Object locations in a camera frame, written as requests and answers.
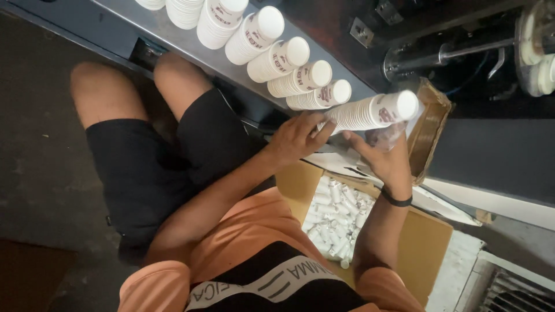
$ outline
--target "orange t-shirt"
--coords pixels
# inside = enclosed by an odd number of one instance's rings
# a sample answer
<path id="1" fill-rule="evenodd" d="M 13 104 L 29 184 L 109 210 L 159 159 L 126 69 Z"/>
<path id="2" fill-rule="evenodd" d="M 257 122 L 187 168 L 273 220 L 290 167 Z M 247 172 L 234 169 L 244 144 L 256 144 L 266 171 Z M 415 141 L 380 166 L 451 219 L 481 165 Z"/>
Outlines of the orange t-shirt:
<path id="1" fill-rule="evenodd" d="M 148 265 L 120 289 L 118 311 L 423 311 L 399 276 L 373 268 L 356 292 L 301 230 L 277 187 L 238 202 L 178 261 Z"/>

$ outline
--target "man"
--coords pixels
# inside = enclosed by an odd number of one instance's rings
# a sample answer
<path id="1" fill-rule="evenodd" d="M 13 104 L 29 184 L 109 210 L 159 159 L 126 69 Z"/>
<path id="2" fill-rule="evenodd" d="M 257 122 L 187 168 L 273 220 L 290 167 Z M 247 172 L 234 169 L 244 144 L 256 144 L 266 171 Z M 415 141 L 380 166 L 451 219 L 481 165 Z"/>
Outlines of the man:
<path id="1" fill-rule="evenodd" d="M 273 178 L 325 144 L 334 123 L 315 132 L 325 117 L 305 112 L 266 144 L 246 134 L 191 63 L 161 56 L 154 82 L 179 121 L 180 152 L 148 123 L 121 73 L 83 63 L 71 76 L 110 220 L 122 235 L 120 257 L 142 262 L 122 285 L 119 311 L 423 311 L 394 271 L 412 194 L 404 137 L 382 154 L 344 133 L 388 194 L 356 242 L 354 291 L 327 268 Z"/>

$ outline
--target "stack of paper cups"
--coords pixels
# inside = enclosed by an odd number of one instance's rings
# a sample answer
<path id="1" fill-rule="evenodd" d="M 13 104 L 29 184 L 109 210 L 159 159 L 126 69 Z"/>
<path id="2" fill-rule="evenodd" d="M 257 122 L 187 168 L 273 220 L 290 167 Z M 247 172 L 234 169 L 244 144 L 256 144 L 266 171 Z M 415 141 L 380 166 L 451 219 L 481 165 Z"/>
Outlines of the stack of paper cups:
<path id="1" fill-rule="evenodd" d="M 287 105 L 292 110 L 325 109 L 343 104 L 351 98 L 351 84 L 344 79 L 332 81 L 330 84 L 309 93 L 287 97 Z"/>
<path id="2" fill-rule="evenodd" d="M 170 21 L 181 29 L 193 29 L 199 23 L 204 0 L 166 0 Z"/>
<path id="3" fill-rule="evenodd" d="M 268 81 L 268 91 L 277 98 L 308 93 L 330 83 L 331 66 L 326 61 L 305 64 L 290 74 Z"/>
<path id="4" fill-rule="evenodd" d="M 205 47 L 216 50 L 225 45 L 239 28 L 248 0 L 206 0 L 196 35 Z"/>
<path id="5" fill-rule="evenodd" d="M 248 15 L 225 45 L 225 55 L 235 65 L 247 64 L 283 33 L 285 22 L 278 9 L 264 7 Z"/>
<path id="6" fill-rule="evenodd" d="M 276 41 L 270 49 L 247 65 L 249 77 L 259 83 L 287 75 L 304 65 L 310 56 L 309 44 L 301 37 Z"/>
<path id="7" fill-rule="evenodd" d="M 135 0 L 143 8 L 149 9 L 151 11 L 157 11 L 166 5 L 166 0 Z"/>
<path id="8" fill-rule="evenodd" d="M 418 110 L 418 98 L 409 90 L 379 94 L 327 111 L 327 119 L 337 122 L 333 134 L 343 130 L 370 130 L 409 120 Z M 325 123 L 318 125 L 322 129 Z"/>

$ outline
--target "stainless steel counter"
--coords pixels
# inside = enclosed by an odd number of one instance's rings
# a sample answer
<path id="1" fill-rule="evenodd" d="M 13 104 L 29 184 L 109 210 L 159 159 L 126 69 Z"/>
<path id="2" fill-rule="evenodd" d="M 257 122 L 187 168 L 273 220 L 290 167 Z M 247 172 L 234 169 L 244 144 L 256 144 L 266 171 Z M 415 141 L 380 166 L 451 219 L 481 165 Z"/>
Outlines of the stainless steel counter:
<path id="1" fill-rule="evenodd" d="M 256 83 L 249 78 L 246 72 L 246 65 L 237 66 L 229 62 L 223 48 L 211 50 L 204 47 L 196 36 L 196 29 L 183 30 L 173 25 L 168 18 L 165 8 L 159 11 L 149 11 L 133 0 L 92 1 L 134 25 L 141 35 L 197 64 L 209 74 L 215 74 L 230 83 L 241 85 L 273 102 L 281 111 L 292 114 L 292 111 L 285 103 L 285 98 L 274 98 L 268 92 L 266 83 Z M 249 4 L 245 11 L 245 16 L 255 11 L 257 9 L 252 4 Z M 351 100 L 359 100 L 376 94 L 376 92 L 356 78 L 328 52 L 286 20 L 285 30 L 280 39 L 287 40 L 295 36 L 301 36 L 309 43 L 309 61 L 316 61 L 318 59 L 328 61 L 332 67 L 334 79 L 346 79 L 351 83 Z"/>

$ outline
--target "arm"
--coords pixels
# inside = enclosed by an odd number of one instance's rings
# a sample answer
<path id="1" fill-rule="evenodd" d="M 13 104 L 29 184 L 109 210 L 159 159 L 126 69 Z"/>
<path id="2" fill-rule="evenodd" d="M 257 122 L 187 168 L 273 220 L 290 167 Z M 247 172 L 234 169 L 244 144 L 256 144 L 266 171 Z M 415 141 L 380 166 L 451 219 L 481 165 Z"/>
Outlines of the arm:
<path id="1" fill-rule="evenodd" d="M 412 195 L 411 171 L 405 135 L 391 151 L 381 153 L 371 148 L 352 132 L 344 132 L 352 147 L 370 164 L 370 168 L 384 182 L 384 188 L 397 200 Z M 355 245 L 353 267 L 355 281 L 368 269 L 385 267 L 395 270 L 397 246 L 408 207 L 396 207 L 380 195 L 362 227 Z"/>
<path id="2" fill-rule="evenodd" d="M 326 143 L 334 123 L 328 122 L 319 133 L 311 135 L 324 120 L 323 114 L 303 113 L 285 122 L 263 150 L 182 205 L 162 224 L 144 265 L 165 260 L 188 264 L 193 248 L 248 192 Z"/>

